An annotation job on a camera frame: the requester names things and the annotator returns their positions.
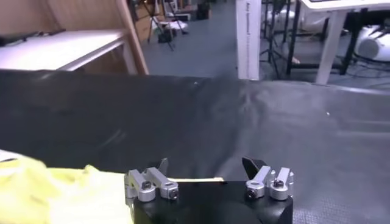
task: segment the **black metal frame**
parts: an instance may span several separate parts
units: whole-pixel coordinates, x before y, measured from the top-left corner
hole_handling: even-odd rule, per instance
[[[301,8],[301,3],[300,1],[296,1],[296,10],[295,10],[295,17],[294,17],[294,24],[292,25],[292,33],[291,33],[291,42],[289,45],[289,53],[288,53],[288,58],[287,58],[287,69],[286,69],[286,75],[289,77],[291,75],[291,70],[293,68],[297,69],[317,69],[319,67],[319,63],[301,63],[301,64],[294,64],[293,63],[293,56],[294,56],[294,48],[295,48],[295,43],[296,43],[296,37],[297,37],[297,32],[298,32],[298,23],[299,23],[299,15],[300,15],[300,8]],[[329,24],[329,19],[325,21],[324,27],[322,29],[322,34],[321,34],[321,41],[325,40],[325,35],[326,35],[326,30],[328,28]],[[359,31],[361,26],[357,25],[356,28],[352,31],[351,35],[351,40],[348,46],[348,50],[346,52],[346,55],[341,62],[341,64],[333,64],[332,69],[338,69],[340,71],[340,75],[345,75],[347,73],[350,61],[353,57],[353,50],[356,46],[356,42],[358,39]],[[287,36],[287,29],[285,29],[285,34],[283,37],[283,41],[285,41],[285,37]]]

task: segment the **yellow fabric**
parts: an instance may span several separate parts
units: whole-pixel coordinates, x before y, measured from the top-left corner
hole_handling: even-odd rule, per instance
[[[41,161],[0,150],[0,223],[132,224],[124,176],[90,165],[84,170],[47,168]]]

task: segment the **black fabric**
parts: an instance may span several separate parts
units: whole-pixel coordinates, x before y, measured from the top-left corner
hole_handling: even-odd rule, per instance
[[[0,72],[0,148],[51,167],[246,180],[292,168],[295,223],[388,223],[390,94],[300,82]]]

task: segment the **grey floor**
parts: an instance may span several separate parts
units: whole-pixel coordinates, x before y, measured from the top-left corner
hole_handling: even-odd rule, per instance
[[[142,49],[153,75],[176,75],[190,77],[227,77],[237,78],[236,70],[236,18],[235,2],[220,2],[211,6],[211,18],[188,23],[189,35],[181,35],[172,42],[174,51],[167,44],[157,43],[155,34],[151,42],[143,42]],[[349,43],[349,36],[341,38],[338,55],[343,56]],[[295,56],[304,62],[319,62],[322,43],[312,38],[297,40]],[[261,41],[261,50],[268,48],[266,40]],[[389,66],[357,63],[350,66],[347,75],[334,73],[329,84],[357,88],[375,88],[390,90],[390,72],[367,69],[375,67],[390,70]],[[278,60],[280,73],[285,71],[286,63]],[[278,79],[268,63],[260,64],[260,72],[267,80]],[[313,82],[316,70],[294,69],[288,80]]]

